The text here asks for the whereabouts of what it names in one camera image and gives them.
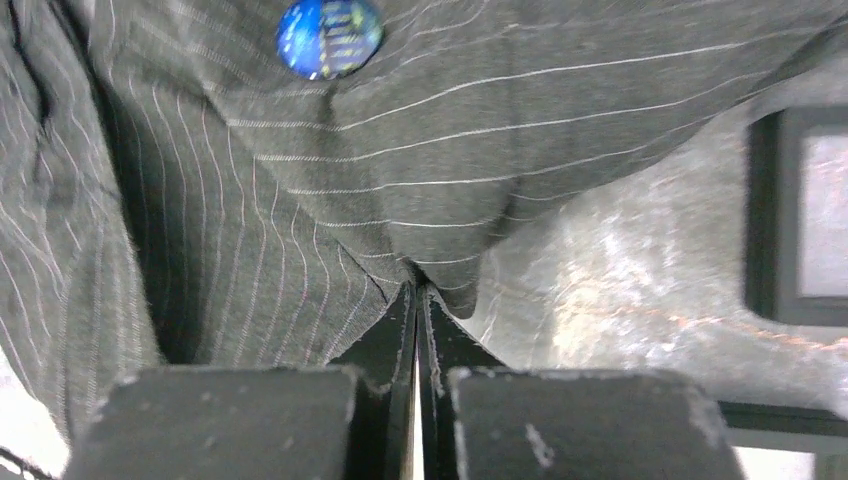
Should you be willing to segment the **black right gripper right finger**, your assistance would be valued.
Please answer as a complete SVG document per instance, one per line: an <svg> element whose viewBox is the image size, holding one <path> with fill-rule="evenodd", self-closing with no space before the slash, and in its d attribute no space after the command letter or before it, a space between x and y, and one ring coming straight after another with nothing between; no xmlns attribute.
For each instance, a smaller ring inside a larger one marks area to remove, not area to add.
<svg viewBox="0 0 848 480"><path fill-rule="evenodd" d="M418 314L429 479L739 479L715 401L667 370L514 370L444 311Z"/></svg>

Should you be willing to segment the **blue round brooch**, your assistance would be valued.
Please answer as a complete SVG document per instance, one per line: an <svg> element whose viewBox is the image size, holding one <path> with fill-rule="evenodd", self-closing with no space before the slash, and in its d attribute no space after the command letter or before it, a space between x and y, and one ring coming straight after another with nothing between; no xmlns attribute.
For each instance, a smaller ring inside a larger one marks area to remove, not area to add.
<svg viewBox="0 0 848 480"><path fill-rule="evenodd" d="M295 74L323 81L363 67L384 38L376 8L362 0L300 0L281 16L277 53Z"/></svg>

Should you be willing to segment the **dark grey pinstriped shirt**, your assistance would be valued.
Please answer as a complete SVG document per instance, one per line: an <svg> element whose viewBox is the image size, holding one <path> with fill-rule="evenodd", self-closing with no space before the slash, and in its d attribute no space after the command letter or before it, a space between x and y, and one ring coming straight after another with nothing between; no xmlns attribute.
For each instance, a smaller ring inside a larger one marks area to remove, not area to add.
<svg viewBox="0 0 848 480"><path fill-rule="evenodd" d="M381 1L355 74L282 1L1 5L1 442L161 364L322 364L482 254L788 76L843 1Z"/></svg>

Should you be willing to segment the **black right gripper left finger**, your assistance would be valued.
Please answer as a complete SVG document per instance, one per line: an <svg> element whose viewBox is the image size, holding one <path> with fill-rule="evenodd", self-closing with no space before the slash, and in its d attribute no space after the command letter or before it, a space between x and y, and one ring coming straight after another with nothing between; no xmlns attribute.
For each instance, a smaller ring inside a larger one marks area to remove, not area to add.
<svg viewBox="0 0 848 480"><path fill-rule="evenodd" d="M74 444L69 479L400 479L416 292L323 368L170 367L116 386Z"/></svg>

